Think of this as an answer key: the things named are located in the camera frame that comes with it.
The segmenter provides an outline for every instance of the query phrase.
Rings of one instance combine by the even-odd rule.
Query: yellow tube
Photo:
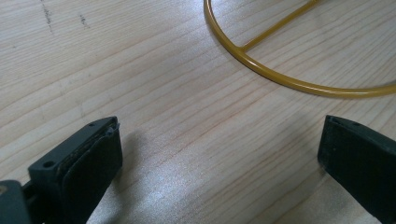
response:
[[[216,38],[220,42],[220,44],[226,48],[239,62],[255,71],[259,75],[266,77],[280,85],[295,89],[297,91],[303,91],[315,95],[320,96],[328,96],[328,97],[344,97],[344,98],[367,98],[374,96],[381,96],[387,94],[396,93],[396,84],[390,84],[386,86],[376,87],[376,88],[365,88],[365,89],[343,89],[343,88],[334,88],[321,86],[305,81],[301,81],[296,78],[287,77],[283,74],[274,71],[256,60],[252,59],[248,55],[246,55],[246,51],[254,47],[260,41],[264,40],[265,37],[272,34],[282,26],[284,26],[289,21],[292,21],[294,18],[302,15],[309,8],[315,5],[318,0],[310,0],[307,4],[298,8],[294,12],[292,12],[289,16],[285,17],[283,20],[278,22],[276,25],[271,27],[269,30],[261,33],[259,36],[250,40],[243,47],[237,47],[221,30],[219,27],[216,18],[213,14],[211,0],[205,0],[204,2],[204,11],[207,21],[209,23],[210,28],[215,34]]]

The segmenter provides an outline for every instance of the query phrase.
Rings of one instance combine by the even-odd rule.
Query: black plastic part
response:
[[[328,116],[318,161],[382,223],[396,221],[396,142],[357,122]]]
[[[122,166],[116,117],[92,122],[29,167],[46,223],[85,223]]]
[[[21,184],[15,180],[0,181],[0,223],[31,224]]]

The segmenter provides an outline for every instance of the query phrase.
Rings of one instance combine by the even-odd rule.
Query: yellow hoop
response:
[[[283,74],[280,74],[277,71],[274,71],[262,65],[261,63],[257,62],[256,60],[246,55],[246,52],[249,49],[254,47],[256,44],[260,43],[262,40],[264,40],[265,37],[272,34],[276,30],[280,29],[282,26],[292,21],[296,17],[302,15],[309,8],[313,7],[317,2],[318,0],[310,0],[308,3],[296,9],[294,12],[289,14],[289,16],[285,17],[277,24],[272,26],[270,29],[266,30],[265,32],[261,33],[257,37],[247,42],[246,45],[244,45],[243,47],[236,46],[227,37],[227,35],[225,35],[222,32],[213,14],[211,0],[205,0],[204,10],[210,28],[212,29],[216,38],[224,48],[226,48],[239,62],[241,62],[251,70],[255,71],[262,77],[266,77],[280,85],[295,89],[297,91],[303,91],[315,95],[328,96],[328,97],[367,98],[367,97],[396,93],[396,84],[389,84],[386,86],[381,86],[376,88],[366,88],[366,89],[343,89],[343,88],[321,86],[314,83],[301,81],[299,79],[287,77]]]

